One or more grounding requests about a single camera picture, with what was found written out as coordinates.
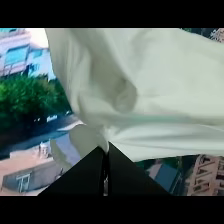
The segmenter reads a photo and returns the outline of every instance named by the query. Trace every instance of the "white building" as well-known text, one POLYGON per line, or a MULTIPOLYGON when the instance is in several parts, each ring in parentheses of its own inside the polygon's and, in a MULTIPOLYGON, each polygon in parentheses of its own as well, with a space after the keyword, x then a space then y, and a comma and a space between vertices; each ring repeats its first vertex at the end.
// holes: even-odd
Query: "white building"
POLYGON ((27 70, 28 75, 48 74, 54 79, 50 52, 30 42, 25 28, 0 28, 0 76, 27 70))

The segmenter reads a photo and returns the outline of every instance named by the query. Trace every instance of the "building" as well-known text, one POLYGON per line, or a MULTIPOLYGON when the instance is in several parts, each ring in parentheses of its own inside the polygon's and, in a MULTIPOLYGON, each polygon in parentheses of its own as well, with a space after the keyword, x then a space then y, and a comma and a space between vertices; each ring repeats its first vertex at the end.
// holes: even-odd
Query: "building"
POLYGON ((37 195, 61 175, 44 148, 13 152, 0 161, 0 196, 37 195))
POLYGON ((147 172, 166 191, 174 195, 178 193, 178 187, 181 182, 181 175, 178 170, 164 163, 159 163, 151 166, 147 172))
POLYGON ((198 156, 190 179, 188 196, 224 196, 224 158, 198 156))
POLYGON ((25 28, 0 28, 0 76, 26 71, 30 76, 48 74, 54 79, 50 51, 30 42, 25 28))
POLYGON ((0 28, 0 76, 26 69, 30 39, 25 28, 0 28))

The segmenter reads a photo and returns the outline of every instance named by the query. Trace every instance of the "white fabric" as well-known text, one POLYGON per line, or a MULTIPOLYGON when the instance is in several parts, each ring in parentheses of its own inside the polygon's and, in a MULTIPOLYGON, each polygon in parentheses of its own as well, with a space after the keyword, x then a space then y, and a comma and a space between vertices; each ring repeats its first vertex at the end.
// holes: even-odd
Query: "white fabric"
MULTIPOLYGON (((223 44, 180 29, 46 33, 54 73, 101 143, 111 141, 132 161, 224 155, 223 44)), ((84 135, 71 140, 81 155, 84 135)))

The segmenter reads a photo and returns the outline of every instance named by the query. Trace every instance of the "bush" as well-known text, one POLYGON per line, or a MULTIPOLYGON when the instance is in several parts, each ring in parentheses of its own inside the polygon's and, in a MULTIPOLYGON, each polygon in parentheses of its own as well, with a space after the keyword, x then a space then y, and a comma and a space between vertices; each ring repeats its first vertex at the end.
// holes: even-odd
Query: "bush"
POLYGON ((0 80, 0 131, 19 123, 30 128, 35 119, 42 123, 48 116, 68 110, 70 105, 57 80, 26 75, 0 80))

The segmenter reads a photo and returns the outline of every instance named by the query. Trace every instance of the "white cloth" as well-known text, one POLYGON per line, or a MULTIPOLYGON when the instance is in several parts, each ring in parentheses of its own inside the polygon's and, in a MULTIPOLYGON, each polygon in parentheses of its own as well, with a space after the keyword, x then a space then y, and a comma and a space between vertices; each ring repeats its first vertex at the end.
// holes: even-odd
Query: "white cloth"
MULTIPOLYGON (((95 133, 93 146, 108 150, 110 141, 132 161, 224 155, 222 43, 177 28, 46 33, 54 73, 95 133)), ((70 139, 83 157, 94 147, 75 129, 70 139)))

